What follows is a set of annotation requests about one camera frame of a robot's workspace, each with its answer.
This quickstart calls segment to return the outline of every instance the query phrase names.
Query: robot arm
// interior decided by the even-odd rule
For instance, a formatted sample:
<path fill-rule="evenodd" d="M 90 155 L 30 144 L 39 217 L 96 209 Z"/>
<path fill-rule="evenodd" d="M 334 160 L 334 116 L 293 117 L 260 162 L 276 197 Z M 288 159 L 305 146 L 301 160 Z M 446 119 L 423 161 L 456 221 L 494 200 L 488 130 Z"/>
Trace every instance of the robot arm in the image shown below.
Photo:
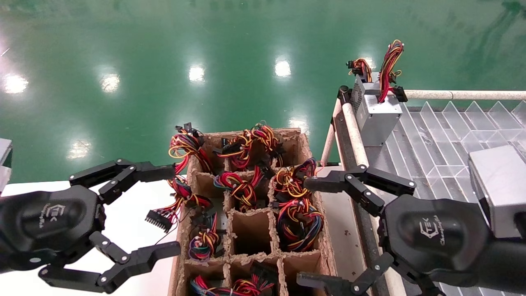
<path fill-rule="evenodd" d="M 364 184 L 398 196 L 391 203 Z M 449 199 L 415 198 L 411 180 L 358 166 L 348 172 L 331 171 L 324 178 L 308 178 L 312 191 L 345 191 L 369 214 L 380 218 L 378 236 L 383 255 L 355 282 L 315 274 L 298 274 L 298 284 L 324 287 L 336 295 L 364 295 L 389 267 L 423 295 L 444 295 L 433 282 L 459 287 L 525 293 L 521 270 L 526 266 L 526 244 L 497 239 L 477 204 Z"/>
<path fill-rule="evenodd" d="M 104 205 L 135 183 L 172 179 L 173 165 L 153 166 L 119 159 L 70 176 L 71 187 L 0 199 L 0 273 L 46 265 L 39 276 L 53 287 L 112 293 L 128 278 L 150 272 L 162 258 L 180 254 L 178 242 L 147 246 L 127 254 L 101 234 Z M 99 194 L 89 187 L 109 181 Z M 65 269 L 97 248 L 115 265 L 100 274 Z"/>

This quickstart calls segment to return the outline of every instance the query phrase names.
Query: black connector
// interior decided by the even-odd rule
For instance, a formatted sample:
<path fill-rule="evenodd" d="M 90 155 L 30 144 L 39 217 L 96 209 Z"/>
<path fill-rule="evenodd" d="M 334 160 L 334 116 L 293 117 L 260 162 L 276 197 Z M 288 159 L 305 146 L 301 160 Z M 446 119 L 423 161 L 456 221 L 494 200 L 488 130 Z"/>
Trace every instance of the black connector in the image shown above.
<path fill-rule="evenodd" d="M 214 254 L 214 258 L 221 257 L 225 254 L 225 249 L 221 249 Z"/>
<path fill-rule="evenodd" d="M 407 102 L 406 92 L 403 90 L 403 87 L 395 86 L 393 87 L 392 92 L 395 95 L 398 102 L 400 103 Z"/>
<path fill-rule="evenodd" d="M 278 269 L 274 266 L 254 261 L 250 266 L 250 273 L 257 275 L 260 279 L 274 283 L 275 287 L 278 285 Z"/>
<path fill-rule="evenodd" d="M 264 209 L 267 205 L 264 200 L 256 200 L 256 209 Z"/>
<path fill-rule="evenodd" d="M 192 131 L 192 122 L 187 122 L 183 124 L 183 126 L 185 127 L 185 130 L 187 130 L 188 132 Z"/>
<path fill-rule="evenodd" d="M 351 69 L 351 72 L 354 75 L 363 76 L 363 70 L 360 67 L 356 67 L 356 64 L 354 61 L 348 61 L 345 63 L 345 65 L 347 66 L 347 69 Z"/>
<path fill-rule="evenodd" d="M 273 151 L 270 152 L 270 157 L 277 158 L 279 155 L 283 155 L 285 153 L 285 148 L 283 148 L 283 143 L 278 143 Z"/>
<path fill-rule="evenodd" d="M 256 165 L 262 171 L 265 179 L 270 180 L 272 179 L 272 177 L 274 177 L 274 175 L 276 175 L 274 171 L 270 169 L 270 165 L 268 164 L 268 162 L 265 161 L 265 159 L 259 161 Z"/>
<path fill-rule="evenodd" d="M 223 154 L 223 150 L 216 147 L 212 148 L 212 152 L 215 154 Z"/>
<path fill-rule="evenodd" d="M 222 147 L 222 149 L 213 148 L 212 151 L 216 154 L 228 154 L 232 152 L 237 152 L 241 148 L 241 142 L 236 142 L 233 144 L 227 144 Z"/>
<path fill-rule="evenodd" d="M 170 219 L 161 216 L 157 212 L 150 210 L 144 220 L 150 224 L 153 224 L 161 228 L 162 230 L 164 230 L 165 233 L 168 233 L 170 231 L 170 228 L 171 228 Z"/>
<path fill-rule="evenodd" d="M 278 194 L 276 194 L 276 199 L 279 202 L 288 202 L 289 201 L 289 198 L 287 198 L 287 196 L 283 192 L 279 192 Z"/>

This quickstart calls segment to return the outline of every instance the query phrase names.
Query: white pipe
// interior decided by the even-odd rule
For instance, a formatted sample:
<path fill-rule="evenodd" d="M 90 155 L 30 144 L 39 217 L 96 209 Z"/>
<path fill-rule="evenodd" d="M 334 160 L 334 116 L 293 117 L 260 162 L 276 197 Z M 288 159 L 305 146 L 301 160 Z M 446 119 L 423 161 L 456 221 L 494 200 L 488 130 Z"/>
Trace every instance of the white pipe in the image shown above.
<path fill-rule="evenodd" d="M 526 91 L 421 91 L 406 90 L 408 100 L 526 100 Z"/>
<path fill-rule="evenodd" d="M 352 105 L 350 103 L 345 103 L 341 109 L 343 110 L 343 117 L 345 118 L 345 124 L 349 131 L 349 137 L 351 138 L 352 151 L 356 158 L 356 164 L 369 166 L 369 161 L 367 160 L 367 155 L 360 135 L 360 128 L 358 128 Z"/>
<path fill-rule="evenodd" d="M 327 139 L 325 140 L 325 146 L 323 147 L 323 152 L 321 153 L 320 163 L 322 165 L 327 165 L 329 160 L 330 149 L 332 148 L 332 143 L 334 142 L 334 128 L 332 124 L 329 124 L 329 132 L 327 132 Z"/>
<path fill-rule="evenodd" d="M 355 155 L 356 164 L 364 164 L 367 167 L 369 166 L 369 160 L 367 159 L 367 154 L 365 153 L 365 148 L 363 147 L 363 141 L 361 139 L 360 130 L 358 129 L 358 123 L 356 122 L 356 117 L 354 112 L 352 111 L 351 104 L 346 103 L 342 107 L 343 109 L 343 116 L 345 117 L 345 121 L 347 124 L 347 130 L 349 131 L 349 138 L 351 139 L 351 145 L 352 150 Z M 369 188 L 374 194 L 378 195 L 378 190 L 375 188 Z M 375 218 L 371 216 L 371 224 L 373 229 L 378 229 L 379 226 L 379 218 Z M 379 238 L 376 231 L 373 231 L 375 234 L 376 243 L 378 244 Z M 383 253 L 382 249 L 378 247 L 378 251 L 380 254 Z M 402 277 L 394 271 L 394 269 L 389 268 L 384 273 L 387 288 L 389 290 L 390 295 L 396 295 L 396 296 L 406 296 L 406 289 L 403 286 L 402 283 Z"/>
<path fill-rule="evenodd" d="M 336 99 L 336 105 L 334 105 L 334 111 L 332 112 L 332 120 L 336 120 L 336 116 L 341 112 L 340 100 Z M 327 139 L 325 140 L 325 146 L 323 147 L 323 152 L 321 154 L 321 164 L 326 165 L 329 160 L 330 150 L 335 138 L 335 131 L 332 124 L 329 124 L 329 131 L 327 132 Z"/>

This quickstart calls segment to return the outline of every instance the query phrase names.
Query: robot logo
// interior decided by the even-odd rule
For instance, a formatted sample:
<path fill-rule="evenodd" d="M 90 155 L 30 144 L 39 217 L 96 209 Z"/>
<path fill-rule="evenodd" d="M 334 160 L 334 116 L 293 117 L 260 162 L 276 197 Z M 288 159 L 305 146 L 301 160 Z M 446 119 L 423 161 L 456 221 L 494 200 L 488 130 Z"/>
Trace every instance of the robot logo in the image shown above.
<path fill-rule="evenodd" d="M 61 204 L 56 204 L 54 206 L 50 206 L 50 205 L 51 205 L 50 203 L 46 203 L 44 208 L 40 212 L 40 217 L 39 217 L 40 222 L 38 223 L 38 227 L 41 229 L 44 227 L 44 223 L 45 223 L 44 217 L 51 216 L 51 219 L 49 220 L 50 222 L 57 221 L 57 217 L 62 216 L 64 214 L 64 209 L 66 208 L 65 205 L 61 205 Z"/>
<path fill-rule="evenodd" d="M 425 219 L 422 218 L 422 221 L 420 221 L 420 233 L 427 236 L 428 238 L 432 239 L 435 237 L 435 235 L 438 234 L 438 227 L 436 223 L 429 222 L 429 218 Z"/>
<path fill-rule="evenodd" d="M 51 216 L 50 221 L 57 221 L 57 216 L 62 216 L 64 214 L 65 205 L 55 204 L 47 208 L 46 217 Z"/>

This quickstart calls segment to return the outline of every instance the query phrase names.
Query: white table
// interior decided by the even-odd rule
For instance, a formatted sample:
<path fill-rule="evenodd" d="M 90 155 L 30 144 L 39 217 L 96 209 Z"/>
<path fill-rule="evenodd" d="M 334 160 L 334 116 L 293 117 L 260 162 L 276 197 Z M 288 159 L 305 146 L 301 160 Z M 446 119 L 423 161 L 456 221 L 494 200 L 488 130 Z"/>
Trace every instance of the white table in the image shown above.
<path fill-rule="evenodd" d="M 92 188 L 98 191 L 101 187 Z M 69 188 L 69 182 L 42 182 L 9 184 L 2 196 L 32 191 L 59 191 Z M 113 204 L 105 206 L 106 230 L 103 234 L 112 242 L 130 253 L 137 248 L 155 244 L 165 233 L 144 221 L 149 210 L 170 205 L 174 198 L 166 181 L 137 183 L 125 192 Z M 161 242 L 176 240 L 177 230 L 172 231 Z M 122 296 L 164 296 L 168 293 L 168 284 L 173 258 L 159 260 L 151 273 L 130 278 L 112 295 Z M 102 253 L 93 249 L 68 268 L 102 273 L 113 262 Z M 40 268 L 31 271 L 14 271 L 0 274 L 0 294 L 2 295 L 38 295 L 38 296 L 94 296 L 97 293 L 52 288 L 38 277 Z"/>

